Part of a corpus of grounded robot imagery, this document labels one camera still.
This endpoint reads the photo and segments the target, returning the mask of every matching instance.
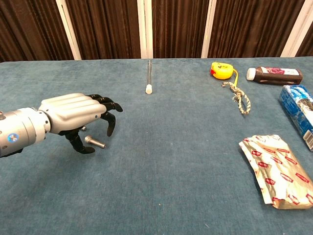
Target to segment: crumpled foil wrapper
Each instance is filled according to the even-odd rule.
[[[313,206],[312,180],[278,135],[253,136],[239,146],[254,170],[266,204],[278,209]]]

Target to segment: white bottle cap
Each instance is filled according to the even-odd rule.
[[[151,84],[148,84],[147,87],[146,87],[146,93],[147,94],[151,94],[152,93],[152,86]]]
[[[246,79],[248,81],[253,81],[255,77],[256,69],[255,68],[249,68],[246,72]]]

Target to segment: yellow tape measure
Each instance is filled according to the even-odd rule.
[[[233,73],[236,73],[236,78],[234,85],[237,86],[238,82],[238,72],[234,69],[234,67],[230,64],[213,62],[211,65],[211,74],[220,80],[229,79]]]

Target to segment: blue table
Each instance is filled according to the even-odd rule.
[[[278,134],[313,179],[313,154],[283,111],[281,86],[246,81],[250,67],[299,68],[313,92],[313,57],[221,59],[239,72],[252,104],[240,114],[233,93],[209,75],[217,59],[41,61],[0,64],[0,110],[82,92],[121,104],[113,135],[87,126],[107,144],[76,153],[64,137],[0,159],[0,234],[278,234],[313,230],[312,210],[265,205],[238,143]]]

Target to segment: blue circular logo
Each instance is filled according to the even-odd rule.
[[[12,133],[12,134],[8,135],[8,141],[10,143],[14,143],[14,142],[16,142],[18,140],[19,140],[19,135],[18,134]]]

